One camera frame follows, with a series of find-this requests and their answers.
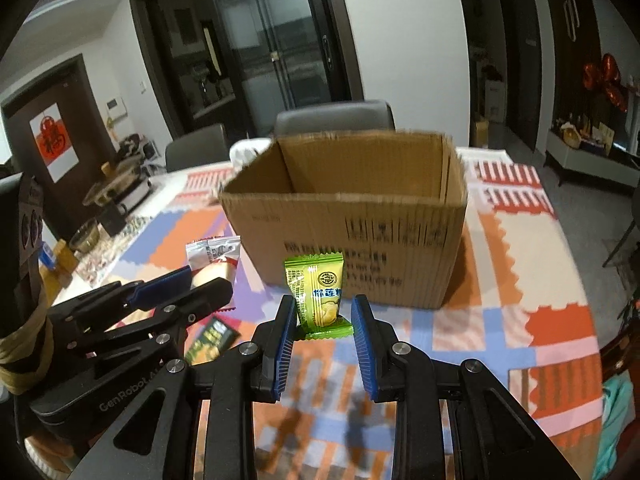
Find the floor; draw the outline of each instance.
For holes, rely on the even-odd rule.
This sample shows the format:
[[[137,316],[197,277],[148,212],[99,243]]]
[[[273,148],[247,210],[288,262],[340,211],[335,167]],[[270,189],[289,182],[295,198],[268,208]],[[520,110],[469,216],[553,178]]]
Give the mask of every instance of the floor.
[[[608,250],[622,238],[631,222],[631,197],[581,184],[565,182],[558,187],[554,170],[543,167],[544,156],[531,150],[506,126],[491,123],[489,147],[506,150],[514,162],[529,164],[540,180],[556,210],[562,230],[574,255],[578,272],[591,306],[600,346],[618,333],[617,316],[628,300],[614,264],[603,269]],[[628,253],[640,241],[634,230],[626,242]]]

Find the sliding door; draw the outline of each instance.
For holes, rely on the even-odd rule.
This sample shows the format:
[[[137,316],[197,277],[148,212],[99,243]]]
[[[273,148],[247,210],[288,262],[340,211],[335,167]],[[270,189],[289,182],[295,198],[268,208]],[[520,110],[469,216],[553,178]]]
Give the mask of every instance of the sliding door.
[[[256,131],[277,114],[349,99],[326,0],[214,0]]]

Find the ceiling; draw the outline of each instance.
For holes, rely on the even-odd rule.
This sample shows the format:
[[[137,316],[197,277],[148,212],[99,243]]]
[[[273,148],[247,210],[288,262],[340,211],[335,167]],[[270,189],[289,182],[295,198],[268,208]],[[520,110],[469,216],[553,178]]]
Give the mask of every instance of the ceiling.
[[[40,0],[0,61],[0,90],[54,53],[101,36],[120,1]]]

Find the wall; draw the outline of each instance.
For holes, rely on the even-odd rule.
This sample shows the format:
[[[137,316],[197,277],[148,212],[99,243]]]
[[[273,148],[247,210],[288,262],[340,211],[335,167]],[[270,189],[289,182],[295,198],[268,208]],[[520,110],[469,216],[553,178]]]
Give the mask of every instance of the wall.
[[[610,0],[593,0],[596,11],[600,49],[613,54],[618,62],[622,83],[629,75],[640,76],[640,44]]]
[[[546,151],[546,136],[553,120],[556,91],[556,51],[548,0],[535,0],[542,48],[542,96],[536,149]],[[507,47],[500,0],[482,0],[482,20],[486,31],[486,48],[495,67],[507,81]]]
[[[460,0],[345,0],[365,99],[389,102],[398,128],[468,146],[469,62]]]
[[[110,60],[105,56],[102,41],[100,38],[96,38],[76,46],[66,46],[60,50],[61,52],[53,51],[46,58],[40,59],[18,71],[11,79],[1,81],[0,103],[9,99],[43,72],[46,72],[71,57],[82,54],[87,77],[89,78],[98,110],[100,111],[102,120],[106,122],[108,118],[106,103],[111,98],[120,95],[120,89],[114,76]],[[130,135],[135,131],[134,123],[129,117],[119,121],[114,129],[120,138]],[[0,118],[0,162],[8,160],[10,157],[11,149],[4,132],[4,124],[2,124],[2,119]]]

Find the red decoration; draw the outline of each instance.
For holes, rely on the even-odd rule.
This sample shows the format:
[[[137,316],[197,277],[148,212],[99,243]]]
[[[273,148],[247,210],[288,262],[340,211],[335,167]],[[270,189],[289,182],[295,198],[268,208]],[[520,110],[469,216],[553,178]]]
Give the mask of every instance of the red decoration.
[[[582,84],[587,90],[601,89],[611,104],[626,112],[626,99],[620,91],[620,69],[616,58],[608,52],[602,56],[602,69],[595,63],[585,63]]]
[[[602,91],[616,108],[619,108],[621,111],[626,112],[625,98],[622,96],[622,92],[620,91],[618,86],[615,85],[615,83],[611,81],[605,81],[602,85]]]
[[[604,81],[620,82],[620,69],[616,63],[616,58],[608,52],[602,56],[602,75]]]
[[[38,149],[45,160],[55,160],[66,150],[67,134],[62,121],[60,125],[49,116],[40,121],[40,135],[36,138]]]
[[[595,90],[602,83],[602,73],[595,63],[584,65],[582,84],[587,90]]]

